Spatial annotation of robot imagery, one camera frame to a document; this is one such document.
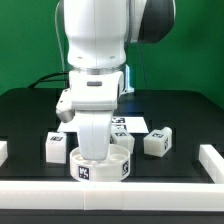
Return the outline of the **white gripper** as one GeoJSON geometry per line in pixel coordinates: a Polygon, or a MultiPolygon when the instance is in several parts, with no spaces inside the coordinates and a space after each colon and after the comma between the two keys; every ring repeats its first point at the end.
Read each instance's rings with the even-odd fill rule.
{"type": "Polygon", "coordinates": [[[112,111],[77,111],[77,137],[85,160],[105,160],[110,143],[112,111]]]}

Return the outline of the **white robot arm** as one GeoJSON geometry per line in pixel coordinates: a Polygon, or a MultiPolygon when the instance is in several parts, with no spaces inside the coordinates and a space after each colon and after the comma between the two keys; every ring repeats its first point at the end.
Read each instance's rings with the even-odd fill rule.
{"type": "Polygon", "coordinates": [[[64,123],[77,120],[82,157],[103,160],[125,91],[125,45],[163,39],[174,25],[175,0],[63,0],[63,13],[72,69],[56,112],[64,123]]]}

